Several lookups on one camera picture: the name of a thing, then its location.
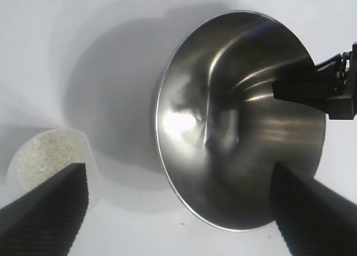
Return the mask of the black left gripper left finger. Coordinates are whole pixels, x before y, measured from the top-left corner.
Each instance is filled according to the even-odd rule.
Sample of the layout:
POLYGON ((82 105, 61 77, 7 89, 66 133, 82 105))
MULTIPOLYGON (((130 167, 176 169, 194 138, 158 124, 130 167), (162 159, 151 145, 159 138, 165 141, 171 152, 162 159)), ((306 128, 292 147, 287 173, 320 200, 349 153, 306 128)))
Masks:
POLYGON ((1 208, 1 255, 68 255, 88 205, 86 166, 72 163, 1 208))

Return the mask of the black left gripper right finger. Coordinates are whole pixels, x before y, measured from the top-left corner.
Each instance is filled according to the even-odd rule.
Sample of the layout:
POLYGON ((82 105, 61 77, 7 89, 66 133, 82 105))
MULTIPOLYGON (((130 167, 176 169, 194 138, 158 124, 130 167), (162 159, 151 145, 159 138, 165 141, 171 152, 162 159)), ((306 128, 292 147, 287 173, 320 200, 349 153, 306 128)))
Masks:
POLYGON ((292 255, 356 255, 356 204, 277 163, 269 205, 292 255))

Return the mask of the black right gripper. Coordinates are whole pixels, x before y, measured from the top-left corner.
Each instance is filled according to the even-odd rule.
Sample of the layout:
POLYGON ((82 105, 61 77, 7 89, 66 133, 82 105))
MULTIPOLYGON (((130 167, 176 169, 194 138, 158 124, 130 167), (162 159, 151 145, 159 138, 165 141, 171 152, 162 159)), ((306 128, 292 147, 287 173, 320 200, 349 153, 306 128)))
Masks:
POLYGON ((310 73, 274 81, 274 98, 329 111, 329 119, 354 119, 356 42, 350 52, 334 55, 317 64, 316 68, 310 73))

